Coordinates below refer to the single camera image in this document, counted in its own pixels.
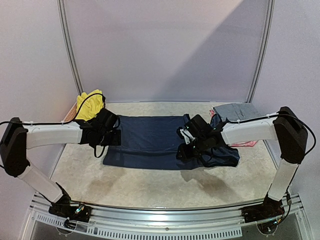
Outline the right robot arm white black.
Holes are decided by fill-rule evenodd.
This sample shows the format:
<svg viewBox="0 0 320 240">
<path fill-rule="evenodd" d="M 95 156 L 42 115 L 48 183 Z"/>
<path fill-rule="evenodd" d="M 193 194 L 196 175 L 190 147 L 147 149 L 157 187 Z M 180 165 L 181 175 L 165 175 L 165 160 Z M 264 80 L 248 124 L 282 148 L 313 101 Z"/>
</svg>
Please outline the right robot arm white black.
<svg viewBox="0 0 320 240">
<path fill-rule="evenodd" d="M 278 203 L 289 188 L 298 166 L 307 154 L 308 130 L 292 110 L 281 107 L 276 113 L 246 120 L 225 120 L 215 127 L 200 115 L 191 118 L 177 129 L 184 143 L 179 145 L 176 158 L 181 161 L 198 159 L 216 147 L 227 147 L 250 141 L 277 141 L 280 162 L 266 200 L 259 206 L 262 218 L 278 210 Z"/>
</svg>

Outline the grey blue button shirt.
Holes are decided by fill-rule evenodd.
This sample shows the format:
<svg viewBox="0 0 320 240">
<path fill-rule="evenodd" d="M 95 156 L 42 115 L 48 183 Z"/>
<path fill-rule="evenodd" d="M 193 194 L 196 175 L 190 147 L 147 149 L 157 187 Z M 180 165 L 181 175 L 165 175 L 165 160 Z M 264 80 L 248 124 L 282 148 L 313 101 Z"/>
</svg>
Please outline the grey blue button shirt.
<svg viewBox="0 0 320 240">
<path fill-rule="evenodd" d="M 212 110 L 220 116 L 223 122 L 226 120 L 231 122 L 244 121 L 262 116 L 252 103 L 228 103 L 214 106 Z"/>
</svg>

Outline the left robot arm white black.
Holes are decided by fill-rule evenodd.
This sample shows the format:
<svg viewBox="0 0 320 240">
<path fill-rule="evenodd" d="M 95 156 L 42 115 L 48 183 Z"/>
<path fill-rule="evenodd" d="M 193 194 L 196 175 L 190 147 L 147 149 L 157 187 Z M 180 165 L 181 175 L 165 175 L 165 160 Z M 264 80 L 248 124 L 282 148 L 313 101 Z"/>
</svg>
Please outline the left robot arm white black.
<svg viewBox="0 0 320 240">
<path fill-rule="evenodd" d="M 18 117 L 6 121 L 0 140 L 0 157 L 4 171 L 18 178 L 43 195 L 63 216 L 74 213 L 70 197 L 57 183 L 49 179 L 27 157 L 30 149 L 62 144 L 101 146 L 121 145 L 120 117 L 103 108 L 92 119 L 67 122 L 23 122 Z"/>
</svg>

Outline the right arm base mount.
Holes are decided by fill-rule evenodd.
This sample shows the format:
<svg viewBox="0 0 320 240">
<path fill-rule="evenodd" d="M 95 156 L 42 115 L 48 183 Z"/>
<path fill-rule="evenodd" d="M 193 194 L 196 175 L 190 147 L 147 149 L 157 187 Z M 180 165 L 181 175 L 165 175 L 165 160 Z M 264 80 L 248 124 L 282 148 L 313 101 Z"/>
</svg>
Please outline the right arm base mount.
<svg viewBox="0 0 320 240">
<path fill-rule="evenodd" d="M 287 211 L 285 211 L 282 200 L 273 200 L 267 193 L 262 203 L 242 207 L 240 209 L 241 216 L 244 218 L 245 223 L 258 222 L 280 216 L 279 219 L 273 222 L 273 225 L 279 225 L 287 218 L 291 210 L 292 199 L 288 190 L 285 192 L 285 198 L 288 205 Z"/>
</svg>

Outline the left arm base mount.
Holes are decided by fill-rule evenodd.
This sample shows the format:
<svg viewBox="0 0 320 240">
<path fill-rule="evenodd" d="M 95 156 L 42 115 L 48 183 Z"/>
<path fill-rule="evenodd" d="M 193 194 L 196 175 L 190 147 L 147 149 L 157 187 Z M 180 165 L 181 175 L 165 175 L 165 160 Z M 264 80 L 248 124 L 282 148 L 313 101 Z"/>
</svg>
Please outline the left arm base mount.
<svg viewBox="0 0 320 240">
<path fill-rule="evenodd" d="M 71 221 L 88 223 L 92 210 L 92 207 L 83 203 L 71 203 L 71 197 L 67 193 L 63 193 L 57 202 L 50 204 L 48 212 Z"/>
</svg>

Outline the navy blue garment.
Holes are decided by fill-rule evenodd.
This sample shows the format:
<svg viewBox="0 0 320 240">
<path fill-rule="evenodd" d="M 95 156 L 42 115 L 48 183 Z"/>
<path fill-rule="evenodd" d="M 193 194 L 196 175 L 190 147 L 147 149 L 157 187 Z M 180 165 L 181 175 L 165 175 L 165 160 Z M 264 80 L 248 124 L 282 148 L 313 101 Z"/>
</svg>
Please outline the navy blue garment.
<svg viewBox="0 0 320 240">
<path fill-rule="evenodd" d="M 103 165 L 170 171 L 238 165 L 239 151 L 230 146 L 212 148 L 199 158 L 177 159 L 178 147 L 184 140 L 176 131 L 189 120 L 187 113 L 176 116 L 120 116 L 121 145 L 108 147 Z"/>
</svg>

